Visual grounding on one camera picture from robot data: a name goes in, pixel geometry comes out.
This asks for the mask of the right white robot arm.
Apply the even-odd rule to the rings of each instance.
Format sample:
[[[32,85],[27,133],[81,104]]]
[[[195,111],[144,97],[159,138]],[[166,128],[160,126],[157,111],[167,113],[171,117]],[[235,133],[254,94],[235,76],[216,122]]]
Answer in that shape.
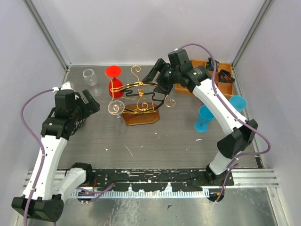
[[[155,80],[158,86],[154,92],[164,95],[168,95],[175,84],[180,84],[201,100],[217,119],[226,136],[217,142],[218,152],[206,167],[206,179],[209,184],[218,185],[231,161],[253,141],[258,124],[247,120],[230,104],[205,67],[193,66],[186,50],[170,52],[168,58],[168,63],[158,59],[143,82]]]

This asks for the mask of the black white striped cloth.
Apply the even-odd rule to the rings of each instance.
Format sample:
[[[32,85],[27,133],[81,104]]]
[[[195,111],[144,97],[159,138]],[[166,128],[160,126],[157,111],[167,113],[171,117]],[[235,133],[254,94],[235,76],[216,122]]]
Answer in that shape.
[[[73,133],[75,133],[80,127],[82,127],[83,125],[83,122],[85,121],[86,119],[85,118],[80,118],[76,121],[75,123],[75,128],[73,129]]]

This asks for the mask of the clear wine glass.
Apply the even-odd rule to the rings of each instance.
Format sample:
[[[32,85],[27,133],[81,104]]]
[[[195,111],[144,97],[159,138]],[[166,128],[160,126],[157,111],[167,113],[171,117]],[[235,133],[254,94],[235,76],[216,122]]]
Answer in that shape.
[[[100,96],[102,89],[98,83],[97,75],[92,69],[85,69],[82,73],[85,83],[88,85],[88,91],[94,97]]]
[[[125,120],[122,117],[124,110],[125,105],[120,100],[112,100],[108,104],[108,112],[114,116],[113,125],[117,135],[121,135],[127,129]]]

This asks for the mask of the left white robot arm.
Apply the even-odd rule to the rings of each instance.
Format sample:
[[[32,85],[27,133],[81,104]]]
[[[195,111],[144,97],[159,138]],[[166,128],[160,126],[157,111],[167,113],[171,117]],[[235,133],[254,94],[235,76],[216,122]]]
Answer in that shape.
[[[12,208],[23,216],[25,226],[29,219],[56,223],[70,194],[80,185],[92,185],[95,178],[90,164],[77,162],[58,184],[53,183],[70,136],[75,134],[86,118],[100,110],[100,105],[87,89],[81,94],[71,88],[55,87],[50,91],[55,93],[55,106],[42,123],[41,137],[37,137],[24,119],[29,100],[20,111],[23,125],[40,146],[27,187],[22,196],[14,197],[11,203]]]

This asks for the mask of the blue wine glass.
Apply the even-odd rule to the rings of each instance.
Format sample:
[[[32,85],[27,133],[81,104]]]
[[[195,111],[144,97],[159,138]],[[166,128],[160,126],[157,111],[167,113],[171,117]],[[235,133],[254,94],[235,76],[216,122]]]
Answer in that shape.
[[[247,101],[242,96],[232,96],[230,98],[231,105],[239,112],[242,113],[247,107]]]
[[[208,124],[212,122],[214,115],[206,105],[203,105],[198,112],[198,121],[194,123],[194,129],[199,133],[204,133],[208,129]]]

